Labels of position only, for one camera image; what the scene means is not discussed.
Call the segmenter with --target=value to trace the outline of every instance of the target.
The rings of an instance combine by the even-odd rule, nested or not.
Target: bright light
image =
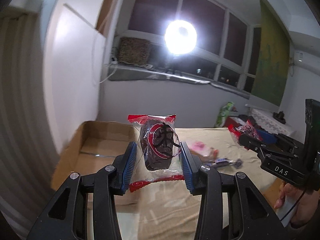
[[[191,23],[175,20],[169,24],[164,34],[169,51],[175,55],[191,52],[196,46],[197,32]]]

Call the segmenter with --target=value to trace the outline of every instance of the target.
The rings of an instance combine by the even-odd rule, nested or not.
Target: air conditioner
[[[309,53],[296,50],[293,57],[294,65],[307,69],[320,76],[320,58]]]

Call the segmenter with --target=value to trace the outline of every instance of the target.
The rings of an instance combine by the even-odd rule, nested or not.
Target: window
[[[168,24],[175,19],[179,0],[136,0],[129,30],[164,35]]]
[[[225,66],[221,66],[218,81],[234,87],[237,87],[240,74],[228,69]]]
[[[166,68],[190,73],[250,93],[259,58],[261,28],[250,26],[216,0],[125,1],[131,2],[133,9],[131,16],[122,21],[118,34],[149,40],[152,47],[148,64],[159,71]],[[175,19],[190,22],[197,31],[196,48],[189,55],[174,56],[165,46],[163,35]]]
[[[197,31],[197,47],[219,55],[225,10],[208,0],[183,0],[180,19]]]
[[[247,25],[230,14],[227,45],[224,57],[237,65],[242,65]]]

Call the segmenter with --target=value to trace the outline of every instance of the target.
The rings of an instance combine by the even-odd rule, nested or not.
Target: yellow green curtain
[[[251,94],[280,106],[289,68],[289,40],[261,0],[260,6],[260,53]]]

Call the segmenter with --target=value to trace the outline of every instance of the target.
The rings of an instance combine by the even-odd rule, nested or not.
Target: human hand
[[[279,188],[279,198],[276,201],[274,208],[278,209],[282,207],[286,197],[290,197],[294,201],[297,201],[302,192],[302,190],[282,181]],[[291,225],[294,227],[302,227],[308,223],[318,207],[319,197],[320,195],[317,191],[311,193],[306,192],[297,204],[297,211],[290,220]]]

